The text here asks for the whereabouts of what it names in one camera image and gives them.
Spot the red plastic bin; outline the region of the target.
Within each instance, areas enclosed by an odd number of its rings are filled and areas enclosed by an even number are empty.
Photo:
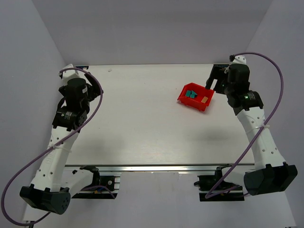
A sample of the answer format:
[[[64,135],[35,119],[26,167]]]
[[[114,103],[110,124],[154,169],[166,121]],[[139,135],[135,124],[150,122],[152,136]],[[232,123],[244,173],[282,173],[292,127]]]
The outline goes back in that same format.
[[[213,94],[214,91],[211,89],[206,89],[196,83],[189,83],[183,87],[177,101],[183,105],[204,112],[209,106]]]

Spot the tan rectangular wood block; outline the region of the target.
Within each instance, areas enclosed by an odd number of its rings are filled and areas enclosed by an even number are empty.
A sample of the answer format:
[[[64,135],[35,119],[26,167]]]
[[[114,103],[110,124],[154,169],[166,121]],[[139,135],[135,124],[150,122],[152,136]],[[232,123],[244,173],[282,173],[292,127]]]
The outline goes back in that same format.
[[[202,102],[202,103],[206,103],[207,100],[208,100],[208,98],[205,96],[205,97],[203,97],[203,99],[201,100],[201,102]]]

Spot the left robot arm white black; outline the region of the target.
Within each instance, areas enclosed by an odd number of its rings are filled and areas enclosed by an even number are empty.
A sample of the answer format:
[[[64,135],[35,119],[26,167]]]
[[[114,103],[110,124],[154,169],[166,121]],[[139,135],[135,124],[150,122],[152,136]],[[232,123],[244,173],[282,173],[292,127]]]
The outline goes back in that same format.
[[[52,123],[48,152],[30,185],[23,186],[20,197],[32,208],[63,214],[71,198],[82,189],[100,184],[95,166],[82,166],[73,171],[72,179],[62,183],[64,168],[76,141],[80,127],[85,125],[90,102],[102,96],[100,86],[90,73],[81,78],[77,72],[61,77],[65,85],[59,88],[60,100]]]

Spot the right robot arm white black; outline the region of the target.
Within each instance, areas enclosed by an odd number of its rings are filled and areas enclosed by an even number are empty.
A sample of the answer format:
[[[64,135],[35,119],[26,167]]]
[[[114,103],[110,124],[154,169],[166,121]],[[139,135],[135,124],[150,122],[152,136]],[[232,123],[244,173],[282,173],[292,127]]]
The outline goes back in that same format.
[[[206,81],[207,89],[226,95],[249,141],[232,166],[218,168],[222,176],[206,194],[206,199],[216,196],[214,190],[223,181],[244,187],[251,196],[282,192],[298,174],[296,166],[287,164],[274,142],[262,99],[249,88],[249,75],[249,67],[244,64],[227,68],[214,65]]]

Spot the teal cube wood block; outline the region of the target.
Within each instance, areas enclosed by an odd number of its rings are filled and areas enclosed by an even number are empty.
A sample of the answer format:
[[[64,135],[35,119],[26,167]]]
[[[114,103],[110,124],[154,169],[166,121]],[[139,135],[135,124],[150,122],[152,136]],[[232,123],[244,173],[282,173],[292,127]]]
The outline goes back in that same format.
[[[191,94],[191,91],[190,91],[190,90],[188,90],[188,91],[186,92],[186,96],[187,96],[187,97],[189,97],[189,96],[190,96],[190,94]]]

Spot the right blue corner label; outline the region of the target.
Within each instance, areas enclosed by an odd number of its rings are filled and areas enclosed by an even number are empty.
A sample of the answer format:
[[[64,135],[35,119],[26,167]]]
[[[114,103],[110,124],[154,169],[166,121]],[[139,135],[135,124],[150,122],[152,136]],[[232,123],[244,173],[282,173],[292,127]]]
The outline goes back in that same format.
[[[229,64],[214,64],[214,67],[219,67],[219,68],[227,68]]]

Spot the blue corner label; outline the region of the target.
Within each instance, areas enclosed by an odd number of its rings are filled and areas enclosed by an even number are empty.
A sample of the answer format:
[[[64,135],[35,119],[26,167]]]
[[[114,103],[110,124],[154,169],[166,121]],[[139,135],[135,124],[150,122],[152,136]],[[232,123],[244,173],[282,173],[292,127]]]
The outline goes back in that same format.
[[[78,69],[88,70],[89,66],[76,66]]]
[[[219,68],[227,68],[229,64],[214,64],[214,67],[219,67]]]

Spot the left blue corner label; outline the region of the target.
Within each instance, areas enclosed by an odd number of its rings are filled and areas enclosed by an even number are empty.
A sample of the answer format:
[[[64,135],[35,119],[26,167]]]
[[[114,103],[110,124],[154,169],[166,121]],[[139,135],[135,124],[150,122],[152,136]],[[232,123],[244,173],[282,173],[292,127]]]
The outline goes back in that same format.
[[[76,66],[78,69],[88,70],[89,66]]]

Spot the aluminium table front rail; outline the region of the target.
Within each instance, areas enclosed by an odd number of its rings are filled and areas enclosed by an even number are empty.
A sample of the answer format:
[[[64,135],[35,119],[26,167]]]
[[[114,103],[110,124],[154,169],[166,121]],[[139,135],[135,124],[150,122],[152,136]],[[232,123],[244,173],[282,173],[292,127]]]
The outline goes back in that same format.
[[[91,165],[101,172],[200,172],[214,171],[224,164],[207,165]]]

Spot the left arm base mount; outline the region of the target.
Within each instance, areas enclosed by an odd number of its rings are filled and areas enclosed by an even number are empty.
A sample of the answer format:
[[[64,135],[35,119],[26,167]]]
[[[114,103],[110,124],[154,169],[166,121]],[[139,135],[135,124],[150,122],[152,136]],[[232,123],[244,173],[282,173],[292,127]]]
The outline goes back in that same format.
[[[85,165],[78,170],[73,170],[73,175],[80,171],[88,171],[92,174],[89,178],[89,185],[84,186],[78,193],[72,196],[73,199],[92,199],[92,200],[114,200],[120,188],[120,177],[118,173],[100,172],[96,166]]]

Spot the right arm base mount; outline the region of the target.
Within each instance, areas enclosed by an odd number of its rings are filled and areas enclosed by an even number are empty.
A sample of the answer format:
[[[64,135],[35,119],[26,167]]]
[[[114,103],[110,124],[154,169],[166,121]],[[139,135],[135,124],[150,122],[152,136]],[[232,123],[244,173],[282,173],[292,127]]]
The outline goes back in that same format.
[[[194,182],[194,186],[199,189],[200,202],[224,202],[224,201],[244,201],[245,196],[242,187],[237,187],[236,184],[222,181],[212,192],[218,193],[219,191],[225,191],[211,198],[205,198],[211,188],[220,180],[223,176],[222,170],[224,168],[230,168],[231,165],[219,166],[215,169],[212,175],[200,175],[198,181]]]

